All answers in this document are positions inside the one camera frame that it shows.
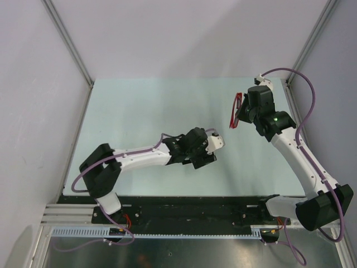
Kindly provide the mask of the red sunglasses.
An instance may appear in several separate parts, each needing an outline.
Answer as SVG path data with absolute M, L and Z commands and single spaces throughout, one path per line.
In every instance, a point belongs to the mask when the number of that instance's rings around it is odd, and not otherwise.
M 237 94 L 235 95 L 235 98 L 234 98 L 233 105 L 232 105 L 231 118 L 230 118 L 230 123 L 229 123 L 229 128 L 231 128 L 231 129 L 237 128 L 237 126 L 239 124 L 239 119 L 237 119 L 235 117 L 235 113 L 237 111 L 237 99 L 239 96 L 243 96 L 241 92 L 237 92 Z

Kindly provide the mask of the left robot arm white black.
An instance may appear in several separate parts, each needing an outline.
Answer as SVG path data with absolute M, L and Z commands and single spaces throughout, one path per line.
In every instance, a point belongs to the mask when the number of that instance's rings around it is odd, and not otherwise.
M 215 152 L 223 148 L 223 138 L 214 130 L 195 127 L 186 134 L 163 133 L 153 146 L 115 150 L 108 143 L 99 145 L 80 165 L 78 179 L 83 179 L 88 193 L 111 223 L 123 217 L 122 204 L 114 190 L 119 175 L 149 166 L 192 164 L 199 169 L 216 161 Z

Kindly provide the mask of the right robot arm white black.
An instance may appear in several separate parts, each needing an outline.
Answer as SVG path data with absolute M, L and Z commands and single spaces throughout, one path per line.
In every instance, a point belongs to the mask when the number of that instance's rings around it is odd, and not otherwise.
M 248 89 L 239 111 L 238 120 L 252 123 L 285 158 L 302 185 L 305 197 L 293 198 L 271 195 L 258 208 L 257 217 L 264 224 L 277 217 L 296 219 L 308 231 L 317 230 L 344 216 L 354 192 L 340 185 L 312 156 L 311 151 L 296 134 L 296 124 L 285 112 L 275 110 L 273 92 L 266 85 Z

